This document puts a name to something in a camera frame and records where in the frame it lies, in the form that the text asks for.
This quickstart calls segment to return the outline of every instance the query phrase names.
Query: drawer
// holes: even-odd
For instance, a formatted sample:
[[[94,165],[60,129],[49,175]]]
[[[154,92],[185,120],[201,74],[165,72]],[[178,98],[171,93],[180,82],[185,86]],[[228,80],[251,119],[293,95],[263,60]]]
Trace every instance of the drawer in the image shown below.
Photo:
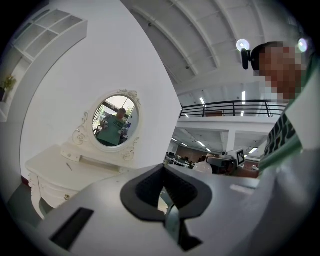
[[[41,197],[53,208],[57,208],[78,192],[53,185],[39,177]]]

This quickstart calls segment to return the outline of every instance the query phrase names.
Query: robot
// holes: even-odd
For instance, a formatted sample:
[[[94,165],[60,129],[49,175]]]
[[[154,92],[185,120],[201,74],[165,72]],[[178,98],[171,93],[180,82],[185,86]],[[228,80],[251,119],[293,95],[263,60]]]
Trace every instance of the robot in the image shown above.
[[[195,171],[217,175],[231,175],[245,162],[244,150],[224,151],[219,157],[207,157],[193,168]]]

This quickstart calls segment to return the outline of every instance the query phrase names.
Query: railing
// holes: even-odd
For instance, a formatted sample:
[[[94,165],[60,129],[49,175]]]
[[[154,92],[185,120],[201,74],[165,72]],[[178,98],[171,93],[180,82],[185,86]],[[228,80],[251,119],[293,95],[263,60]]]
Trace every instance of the railing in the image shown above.
[[[281,115],[288,102],[284,100],[232,100],[182,106],[180,118],[188,117],[259,117]]]

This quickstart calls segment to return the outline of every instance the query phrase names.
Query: ceiling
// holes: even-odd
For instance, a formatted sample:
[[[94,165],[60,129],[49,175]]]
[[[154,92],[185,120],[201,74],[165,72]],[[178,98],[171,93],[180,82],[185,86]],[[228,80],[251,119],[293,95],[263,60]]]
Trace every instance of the ceiling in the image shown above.
[[[271,0],[121,0],[165,66],[182,106],[241,99],[276,99],[263,78],[244,70],[236,48],[269,41],[296,43],[302,33]]]
[[[177,140],[179,146],[184,147],[184,143],[188,148],[207,152],[206,149],[211,150],[212,153],[221,153],[225,151],[228,143],[228,131],[224,130],[201,130],[201,129],[181,129],[175,128],[172,138]],[[268,135],[263,133],[248,133],[237,132],[235,134],[234,149],[243,149],[244,154],[248,155],[253,148],[258,148],[250,157],[259,158],[265,150],[265,142]]]

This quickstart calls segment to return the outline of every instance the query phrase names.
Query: mirror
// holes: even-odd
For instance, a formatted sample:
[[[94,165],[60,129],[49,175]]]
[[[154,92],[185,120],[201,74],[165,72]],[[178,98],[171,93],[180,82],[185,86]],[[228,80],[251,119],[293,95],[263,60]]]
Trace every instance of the mirror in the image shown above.
[[[107,98],[95,111],[92,131],[104,146],[115,147],[125,143],[135,133],[139,113],[134,102],[126,96]]]

